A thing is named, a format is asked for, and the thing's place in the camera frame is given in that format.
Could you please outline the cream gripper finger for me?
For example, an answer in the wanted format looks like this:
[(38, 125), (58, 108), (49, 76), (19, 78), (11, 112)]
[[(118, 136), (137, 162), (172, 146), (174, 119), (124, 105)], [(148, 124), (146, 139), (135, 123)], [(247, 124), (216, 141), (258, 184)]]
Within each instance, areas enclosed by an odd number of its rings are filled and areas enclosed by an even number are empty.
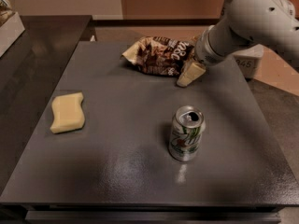
[(187, 87), (197, 78), (202, 76), (206, 68), (198, 62), (189, 62), (183, 66), (183, 70), (177, 80), (177, 85), (180, 87)]

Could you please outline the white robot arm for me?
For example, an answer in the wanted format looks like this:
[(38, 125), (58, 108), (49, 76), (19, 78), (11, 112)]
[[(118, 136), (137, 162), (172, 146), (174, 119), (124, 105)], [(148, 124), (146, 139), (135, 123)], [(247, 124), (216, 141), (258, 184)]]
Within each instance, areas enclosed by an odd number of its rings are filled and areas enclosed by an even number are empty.
[(177, 85), (186, 87), (209, 66), (258, 44), (273, 50), (292, 68), (299, 67), (299, 20), (288, 0), (232, 0), (221, 20), (201, 33), (193, 57), (182, 68)]

